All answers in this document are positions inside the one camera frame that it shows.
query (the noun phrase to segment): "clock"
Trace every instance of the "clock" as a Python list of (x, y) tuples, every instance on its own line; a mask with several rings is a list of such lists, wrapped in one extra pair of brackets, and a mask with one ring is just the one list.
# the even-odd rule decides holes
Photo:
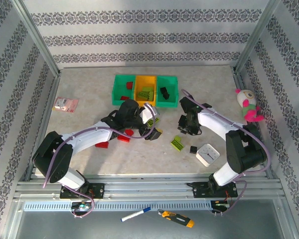
[(196, 153), (196, 158), (206, 167), (209, 167), (219, 156), (219, 152), (209, 143), (204, 144)]

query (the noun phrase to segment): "stuffed toy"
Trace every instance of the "stuffed toy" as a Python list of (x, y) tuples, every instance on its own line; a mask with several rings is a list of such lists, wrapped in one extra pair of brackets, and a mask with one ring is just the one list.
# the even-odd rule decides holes
[(237, 100), (243, 108), (243, 117), (247, 122), (259, 122), (264, 119), (264, 116), (258, 116), (257, 112), (260, 110), (256, 106), (256, 97), (252, 91), (236, 89)]

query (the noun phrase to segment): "green tray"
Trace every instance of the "green tray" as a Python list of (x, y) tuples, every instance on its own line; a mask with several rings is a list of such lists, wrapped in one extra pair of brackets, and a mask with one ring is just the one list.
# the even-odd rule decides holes
[[(124, 101), (121, 100), (122, 96), (130, 97), (134, 99), (134, 85), (136, 75), (116, 75), (114, 80), (114, 86), (112, 90), (112, 104), (114, 106), (120, 106)], [(133, 82), (133, 88), (128, 90), (126, 88), (127, 82)]]
[[(166, 87), (169, 98), (165, 100), (160, 92), (162, 87)], [(176, 108), (178, 105), (178, 81), (176, 76), (157, 76), (157, 107)]]

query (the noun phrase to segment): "wall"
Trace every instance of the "wall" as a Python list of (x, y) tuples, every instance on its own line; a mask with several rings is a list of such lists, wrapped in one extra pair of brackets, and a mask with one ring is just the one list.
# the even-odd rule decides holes
[(24, 0), (60, 68), (234, 66), (268, 0)]
[(29, 163), (53, 75), (8, 0), (0, 0), (0, 238)]
[(241, 76), (263, 109), (260, 129), (299, 231), (299, 0), (280, 2)]

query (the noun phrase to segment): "table surface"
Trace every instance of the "table surface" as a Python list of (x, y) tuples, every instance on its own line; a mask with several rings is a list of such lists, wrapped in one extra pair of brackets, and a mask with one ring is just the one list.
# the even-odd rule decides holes
[[(179, 99), (184, 96), (180, 90), (186, 89), (197, 101), (209, 103), (235, 122), (245, 123), (229, 66), (73, 68), (62, 71), (56, 96), (79, 99), (79, 104), (74, 113), (52, 111), (47, 133), (82, 130), (118, 109), (112, 105), (111, 97), (116, 74), (177, 76)], [(156, 127), (163, 130), (159, 139), (132, 139), (130, 143), (113, 139), (108, 149), (92, 146), (74, 155), (70, 166), (85, 175), (212, 173), (226, 162), (225, 142), (211, 130), (202, 127), (200, 136), (180, 133), (178, 120), (184, 113), (179, 103), (177, 108), (158, 108), (158, 111), (160, 121)], [(181, 152), (170, 145), (176, 135), (185, 146)], [(209, 167), (189, 153), (191, 145), (200, 148), (206, 143), (220, 153)]]

